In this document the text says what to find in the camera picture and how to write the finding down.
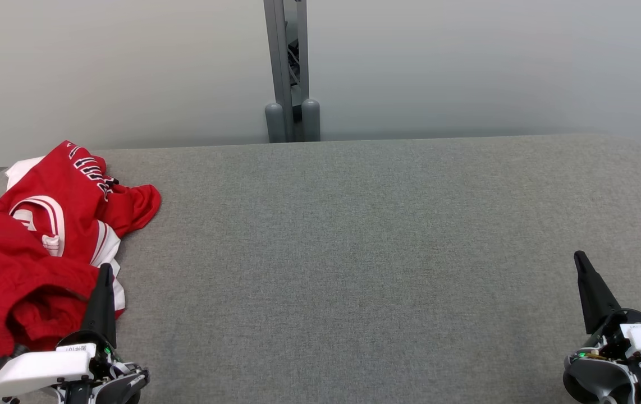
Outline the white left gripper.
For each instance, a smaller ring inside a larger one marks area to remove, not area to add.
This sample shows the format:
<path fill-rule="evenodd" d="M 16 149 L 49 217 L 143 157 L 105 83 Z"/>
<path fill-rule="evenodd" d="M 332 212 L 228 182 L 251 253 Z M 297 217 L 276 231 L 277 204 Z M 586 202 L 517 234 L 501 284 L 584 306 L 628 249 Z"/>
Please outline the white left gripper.
<path fill-rule="evenodd" d="M 116 310 L 112 264 L 98 268 L 97 281 L 79 332 L 53 351 L 32 351 L 0 368 L 0 399 L 62 383 L 92 383 L 108 376 L 115 361 Z"/>

